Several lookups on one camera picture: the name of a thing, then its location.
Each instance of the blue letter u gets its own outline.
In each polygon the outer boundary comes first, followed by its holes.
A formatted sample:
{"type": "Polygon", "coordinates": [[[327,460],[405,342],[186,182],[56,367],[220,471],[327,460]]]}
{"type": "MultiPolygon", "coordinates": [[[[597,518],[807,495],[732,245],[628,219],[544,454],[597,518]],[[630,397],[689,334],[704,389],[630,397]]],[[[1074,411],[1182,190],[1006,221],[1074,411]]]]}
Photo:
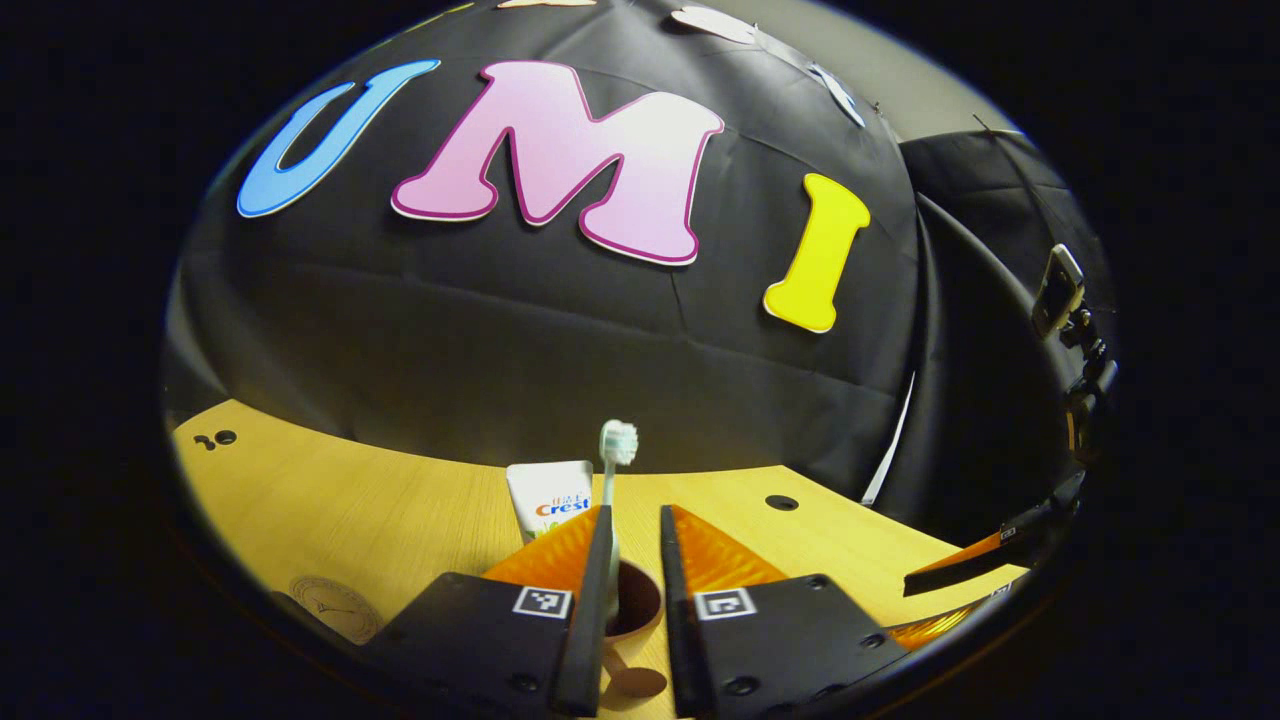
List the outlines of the blue letter u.
{"type": "Polygon", "coordinates": [[[342,160],[342,156],[355,145],[356,138],[374,119],[378,110],[390,100],[392,95],[396,95],[397,90],[410,79],[434,70],[439,64],[439,60],[421,60],[378,73],[365,83],[369,90],[343,113],[329,135],[311,151],[311,155],[287,170],[282,169],[280,160],[284,159],[284,154],[298,135],[320,110],[324,110],[325,105],[355,87],[356,83],[339,85],[307,101],[293,113],[293,118],[280,128],[271,143],[257,158],[257,163],[253,163],[248,177],[244,178],[244,184],[241,186],[236,209],[246,218],[257,218],[270,215],[306,195],[342,160]]]}

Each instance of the brown cup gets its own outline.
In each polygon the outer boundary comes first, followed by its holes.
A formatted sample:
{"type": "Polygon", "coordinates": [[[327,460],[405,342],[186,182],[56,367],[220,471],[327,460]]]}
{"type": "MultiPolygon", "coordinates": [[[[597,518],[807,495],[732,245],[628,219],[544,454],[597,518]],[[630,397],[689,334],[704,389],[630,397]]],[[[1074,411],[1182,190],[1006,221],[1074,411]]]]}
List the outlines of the brown cup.
{"type": "Polygon", "coordinates": [[[618,561],[618,619],[604,635],[604,670],[609,684],[600,707],[628,710],[667,689],[667,678],[652,667],[628,667],[662,620],[662,588],[648,573],[618,561]]]}

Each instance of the toothpaste tube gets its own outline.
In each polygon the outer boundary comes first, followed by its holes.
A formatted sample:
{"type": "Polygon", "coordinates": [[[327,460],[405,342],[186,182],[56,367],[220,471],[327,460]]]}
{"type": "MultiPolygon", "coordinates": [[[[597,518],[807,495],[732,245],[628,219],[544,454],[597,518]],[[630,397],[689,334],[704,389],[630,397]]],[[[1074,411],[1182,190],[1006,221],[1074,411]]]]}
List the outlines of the toothpaste tube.
{"type": "Polygon", "coordinates": [[[526,462],[507,466],[507,488],[525,544],[591,506],[591,464],[526,462]]]}

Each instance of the light wood tabletop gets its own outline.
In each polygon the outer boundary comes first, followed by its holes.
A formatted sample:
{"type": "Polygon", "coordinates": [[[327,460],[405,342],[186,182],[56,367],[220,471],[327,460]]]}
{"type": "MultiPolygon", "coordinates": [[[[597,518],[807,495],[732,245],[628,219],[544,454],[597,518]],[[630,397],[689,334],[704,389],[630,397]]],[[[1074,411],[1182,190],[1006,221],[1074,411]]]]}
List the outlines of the light wood tabletop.
{"type": "MultiPolygon", "coordinates": [[[[268,591],[317,575],[353,588],[389,620],[440,573],[480,575],[522,547],[506,469],[422,457],[323,434],[236,400],[187,420],[173,441],[201,510],[227,550],[268,591]],[[195,436],[232,430],[206,450],[195,436]]],[[[595,428],[584,428],[593,460],[595,428]]],[[[640,452],[660,448],[640,447],[640,452]]],[[[600,496],[594,478],[593,501],[600,496]]],[[[616,482],[621,555],[660,584],[658,519],[675,503],[717,525],[783,573],[826,573],[882,625],[965,605],[1021,575],[1006,565],[945,589],[902,597],[902,575],[955,552],[952,544],[884,518],[782,466],[623,475],[616,482]],[[785,495],[783,511],[764,498],[785,495]]],[[[669,678],[663,621],[627,659],[669,678]]],[[[608,676],[602,673],[602,688],[608,676]]],[[[625,714],[675,717],[671,688],[625,714]]]]}

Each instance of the pink letter m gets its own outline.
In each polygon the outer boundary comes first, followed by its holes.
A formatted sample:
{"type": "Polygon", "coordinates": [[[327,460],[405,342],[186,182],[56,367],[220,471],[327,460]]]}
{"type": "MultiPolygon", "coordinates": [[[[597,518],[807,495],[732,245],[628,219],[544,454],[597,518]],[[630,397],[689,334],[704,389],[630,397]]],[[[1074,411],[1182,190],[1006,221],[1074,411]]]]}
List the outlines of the pink letter m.
{"type": "Polygon", "coordinates": [[[410,218],[474,220],[498,204],[486,178],[507,135],[520,211],[547,224],[588,182],[618,160],[604,200],[579,223],[593,242],[659,263],[687,265],[698,256],[689,228],[698,165],[710,136],[724,129],[716,113],[669,92],[650,92],[600,119],[591,117],[573,68],[509,61],[481,73],[489,85],[422,174],[392,193],[410,218]]]}

